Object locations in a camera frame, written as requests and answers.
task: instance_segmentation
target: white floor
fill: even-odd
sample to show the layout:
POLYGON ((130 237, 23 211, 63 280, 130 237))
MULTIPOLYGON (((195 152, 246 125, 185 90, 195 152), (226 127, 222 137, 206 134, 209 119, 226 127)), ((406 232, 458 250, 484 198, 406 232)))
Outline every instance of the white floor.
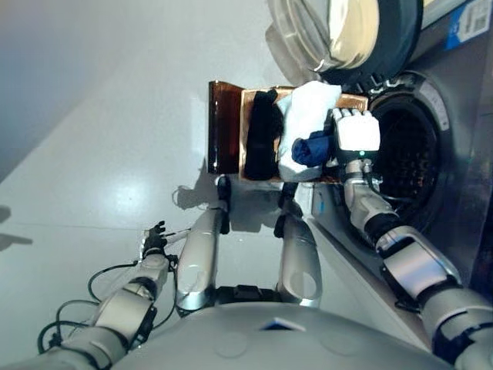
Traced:
MULTIPOLYGON (((120 4, 113 2, 111 12, 117 25, 124 12, 132 18, 120 4)), ((189 227, 214 198, 204 167, 210 80, 287 84, 264 41, 266 2, 153 0, 142 7, 142 21, 132 27, 146 37, 127 45, 113 35, 125 52, 0 183, 0 221, 6 218, 0 224, 0 365, 33 356, 36 336, 56 308, 88 298, 92 272, 131 261, 143 229, 162 219, 169 230, 189 227)), ((92 32, 105 35, 104 27, 92 32)), ((233 232, 220 242, 217 283, 271 288, 281 248, 272 237, 277 195, 238 183, 233 192, 233 232)), ((305 207, 309 200, 305 190, 305 207)), ((331 263, 322 260, 322 308, 405 339, 362 308, 331 263)), ((124 278, 103 278, 97 291, 107 292, 116 276, 124 278)), ((170 307, 170 286, 159 315, 170 307)), ((67 312, 65 318, 80 319, 67 312)))

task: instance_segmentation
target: clothing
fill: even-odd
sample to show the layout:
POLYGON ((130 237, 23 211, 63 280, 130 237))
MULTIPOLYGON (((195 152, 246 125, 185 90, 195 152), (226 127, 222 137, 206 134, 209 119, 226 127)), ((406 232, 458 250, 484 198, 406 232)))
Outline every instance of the clothing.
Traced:
POLYGON ((292 147, 297 139, 308 139, 311 133, 324 129, 327 112, 336 106, 340 93, 340 86, 312 81, 277 102, 284 114, 284 132, 279 145, 279 173, 284 181, 308 181, 322 174, 322 166, 296 163, 292 147))
POLYGON ((291 156, 296 163, 307 167, 323 165, 329 158, 331 140, 332 136, 328 136, 324 131, 316 131, 311 133, 308 139, 295 140, 291 156))
POLYGON ((283 132, 283 116, 274 104, 275 89, 257 92, 253 98, 246 141, 244 175, 251 180, 269 180, 277 175, 274 140, 283 132))

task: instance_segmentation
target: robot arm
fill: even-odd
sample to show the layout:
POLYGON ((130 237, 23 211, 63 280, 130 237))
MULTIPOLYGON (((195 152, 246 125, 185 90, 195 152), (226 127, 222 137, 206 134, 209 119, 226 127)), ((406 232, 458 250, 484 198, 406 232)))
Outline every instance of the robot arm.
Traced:
POLYGON ((456 368, 493 368, 493 307, 461 286, 454 265, 421 233, 404 225, 371 183, 372 159, 380 143, 377 120, 348 111, 336 111, 334 118, 350 222, 382 258, 381 273, 398 304, 421 313, 438 357, 456 368), (345 119, 352 121, 351 131, 345 119), (369 143, 359 140, 361 133, 369 143))
POLYGON ((149 231, 134 278, 101 302, 89 327, 34 359, 4 369, 110 368, 135 340, 146 341, 157 312, 153 304, 166 283, 170 261, 176 262, 164 253, 163 224, 149 231))

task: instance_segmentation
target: white cloth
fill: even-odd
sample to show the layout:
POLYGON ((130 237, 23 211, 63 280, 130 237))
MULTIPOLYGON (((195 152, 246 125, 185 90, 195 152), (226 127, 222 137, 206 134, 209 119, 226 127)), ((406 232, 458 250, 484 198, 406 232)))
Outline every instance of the white cloth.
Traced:
POLYGON ((340 86, 312 81, 277 102, 284 114, 284 132, 279 144, 279 174, 284 181, 308 181, 322 174, 321 166, 309 168, 296 163, 291 148, 296 139, 308 139, 311 133, 324 129, 327 112, 336 106, 340 93, 340 86))

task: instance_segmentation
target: door glass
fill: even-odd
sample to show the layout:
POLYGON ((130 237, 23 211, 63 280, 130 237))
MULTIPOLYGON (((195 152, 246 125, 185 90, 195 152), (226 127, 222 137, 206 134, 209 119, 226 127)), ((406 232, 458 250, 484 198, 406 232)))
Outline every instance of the door glass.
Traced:
POLYGON ((277 31, 300 66, 360 66, 377 41, 377 0, 269 0, 277 31))

